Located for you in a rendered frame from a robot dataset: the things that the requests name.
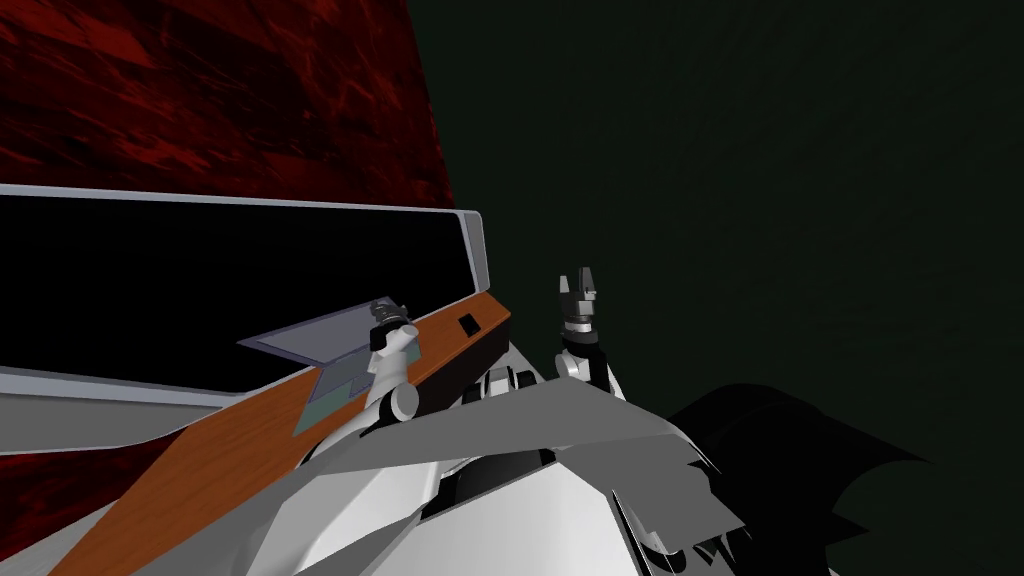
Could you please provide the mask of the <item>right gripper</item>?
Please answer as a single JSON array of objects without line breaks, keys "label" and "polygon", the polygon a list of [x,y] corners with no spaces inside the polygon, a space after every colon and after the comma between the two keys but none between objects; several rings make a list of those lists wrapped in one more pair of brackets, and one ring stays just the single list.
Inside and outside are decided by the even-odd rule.
[{"label": "right gripper", "polygon": [[577,292],[570,291],[567,277],[561,275],[559,293],[563,328],[574,333],[593,332],[597,291],[591,269],[579,270]]}]

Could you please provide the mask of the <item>grey open laptop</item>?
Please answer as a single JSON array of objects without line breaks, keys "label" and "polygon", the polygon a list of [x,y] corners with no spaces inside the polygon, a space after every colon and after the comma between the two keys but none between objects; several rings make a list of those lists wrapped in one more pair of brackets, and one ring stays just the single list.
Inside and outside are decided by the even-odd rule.
[{"label": "grey open laptop", "polygon": [[[372,302],[343,308],[240,341],[244,346],[293,360],[319,370],[306,405],[296,423],[293,433],[295,436],[317,424],[304,424],[301,419],[314,395],[314,387],[321,377],[321,369],[369,344],[369,332],[376,325],[376,321],[369,313],[369,305]],[[420,357],[421,349],[418,340],[418,349],[413,349],[410,353],[410,364],[418,361]]]}]

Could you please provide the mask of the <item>black silver-framed television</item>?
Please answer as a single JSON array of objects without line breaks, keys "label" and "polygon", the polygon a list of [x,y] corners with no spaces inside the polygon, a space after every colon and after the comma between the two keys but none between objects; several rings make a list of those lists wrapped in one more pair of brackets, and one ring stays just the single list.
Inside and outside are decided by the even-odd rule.
[{"label": "black silver-framed television", "polygon": [[489,284],[474,211],[0,184],[0,455],[164,437],[317,369],[241,340]]}]

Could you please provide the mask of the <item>brown wooden table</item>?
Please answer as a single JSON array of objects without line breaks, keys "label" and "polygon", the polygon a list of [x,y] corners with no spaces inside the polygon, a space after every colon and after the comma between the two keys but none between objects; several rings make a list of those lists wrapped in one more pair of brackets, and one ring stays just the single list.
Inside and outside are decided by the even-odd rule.
[{"label": "brown wooden table", "polygon": [[[472,337],[458,322],[467,314],[481,327]],[[508,351],[509,318],[482,292],[418,320],[421,358],[410,381],[426,386],[452,361],[476,379]],[[186,427],[48,576],[131,576],[290,474],[366,403],[367,392],[294,436],[318,375],[304,372]]]}]

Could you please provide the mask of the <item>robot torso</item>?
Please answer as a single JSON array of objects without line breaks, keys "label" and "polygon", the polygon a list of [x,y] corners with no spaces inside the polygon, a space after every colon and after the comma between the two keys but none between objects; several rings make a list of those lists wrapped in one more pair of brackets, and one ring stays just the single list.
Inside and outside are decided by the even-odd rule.
[{"label": "robot torso", "polygon": [[574,378],[326,443],[134,576],[644,576],[742,526],[678,428]]}]

